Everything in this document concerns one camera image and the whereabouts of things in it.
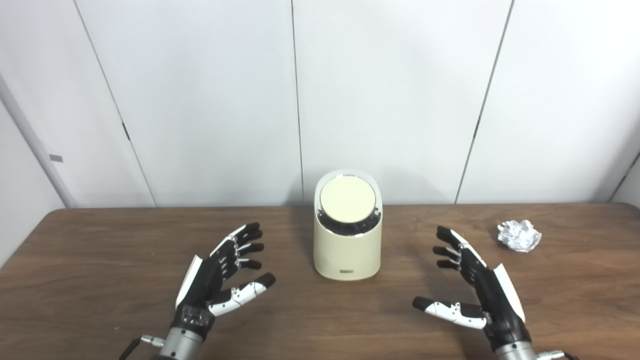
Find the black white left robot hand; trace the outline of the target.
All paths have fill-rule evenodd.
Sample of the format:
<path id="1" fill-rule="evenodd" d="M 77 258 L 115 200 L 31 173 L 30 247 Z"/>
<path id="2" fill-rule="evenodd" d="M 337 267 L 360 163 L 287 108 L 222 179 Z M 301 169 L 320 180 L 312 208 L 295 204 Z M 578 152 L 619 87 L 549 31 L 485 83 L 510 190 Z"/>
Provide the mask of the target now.
<path id="1" fill-rule="evenodd" d="M 258 222 L 247 223 L 227 234 L 208 257 L 194 256 L 176 297 L 171 328 L 206 340 L 217 317 L 246 305 L 275 284 L 274 274 L 267 272 L 255 280 L 223 289 L 224 282 L 238 271 L 261 269 L 261 262 L 245 256 L 264 250 L 264 244 L 255 242 L 262 236 Z"/>

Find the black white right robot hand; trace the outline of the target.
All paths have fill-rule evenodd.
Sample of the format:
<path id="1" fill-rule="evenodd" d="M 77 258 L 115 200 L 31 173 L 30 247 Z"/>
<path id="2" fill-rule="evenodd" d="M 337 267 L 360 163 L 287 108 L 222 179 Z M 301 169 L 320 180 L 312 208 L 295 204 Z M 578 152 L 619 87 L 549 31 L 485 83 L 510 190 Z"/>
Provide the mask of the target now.
<path id="1" fill-rule="evenodd" d="M 475 248 L 451 228 L 439 225 L 436 237 L 447 244 L 432 249 L 441 256 L 437 267 L 459 272 L 475 290 L 478 304 L 417 296 L 413 307 L 455 325 L 482 330 L 499 360 L 535 360 L 522 303 L 505 266 L 488 267 Z"/>

